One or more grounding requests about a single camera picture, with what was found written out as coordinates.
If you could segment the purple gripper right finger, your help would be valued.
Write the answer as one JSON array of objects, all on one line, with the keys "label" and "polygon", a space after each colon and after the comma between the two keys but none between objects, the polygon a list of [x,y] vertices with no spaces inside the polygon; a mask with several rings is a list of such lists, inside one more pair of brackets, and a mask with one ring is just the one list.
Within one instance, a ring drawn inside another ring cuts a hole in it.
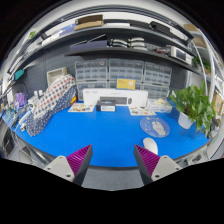
[{"label": "purple gripper right finger", "polygon": [[181,170],[169,156],[158,156],[139,145],[134,146],[134,156],[144,185]]}]

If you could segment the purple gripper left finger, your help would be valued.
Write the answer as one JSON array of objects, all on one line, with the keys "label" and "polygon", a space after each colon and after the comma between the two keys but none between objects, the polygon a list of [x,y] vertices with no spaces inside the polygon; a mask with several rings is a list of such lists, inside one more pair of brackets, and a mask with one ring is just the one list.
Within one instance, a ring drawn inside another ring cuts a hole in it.
[{"label": "purple gripper left finger", "polygon": [[56,157],[45,170],[65,180],[82,185],[93,155],[92,145],[85,146],[72,154]]}]

